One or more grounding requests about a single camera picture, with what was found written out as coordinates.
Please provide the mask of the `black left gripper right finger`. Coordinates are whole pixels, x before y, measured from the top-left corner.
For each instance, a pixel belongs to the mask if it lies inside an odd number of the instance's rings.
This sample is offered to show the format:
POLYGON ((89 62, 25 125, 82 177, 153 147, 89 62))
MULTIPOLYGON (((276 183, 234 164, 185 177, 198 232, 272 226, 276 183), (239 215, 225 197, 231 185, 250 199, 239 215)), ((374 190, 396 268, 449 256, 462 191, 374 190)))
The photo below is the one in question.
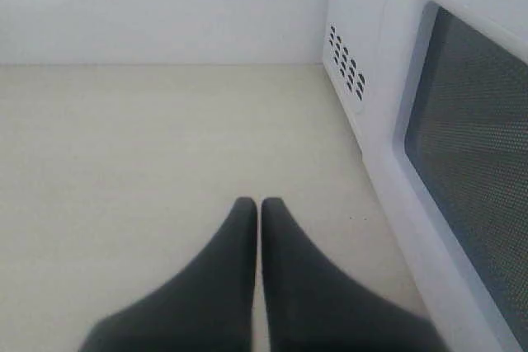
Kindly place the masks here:
POLYGON ((347 276, 281 198, 261 207, 262 282, 273 351, 444 351, 426 319, 347 276))

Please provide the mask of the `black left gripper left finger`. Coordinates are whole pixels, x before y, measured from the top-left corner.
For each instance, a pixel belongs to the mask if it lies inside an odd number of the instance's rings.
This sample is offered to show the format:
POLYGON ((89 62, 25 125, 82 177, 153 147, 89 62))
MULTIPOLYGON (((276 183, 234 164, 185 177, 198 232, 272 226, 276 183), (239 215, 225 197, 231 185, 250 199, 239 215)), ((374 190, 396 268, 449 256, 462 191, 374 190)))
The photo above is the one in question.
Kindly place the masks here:
POLYGON ((159 289, 100 320, 82 351, 249 351, 257 206, 234 201, 217 233, 159 289))

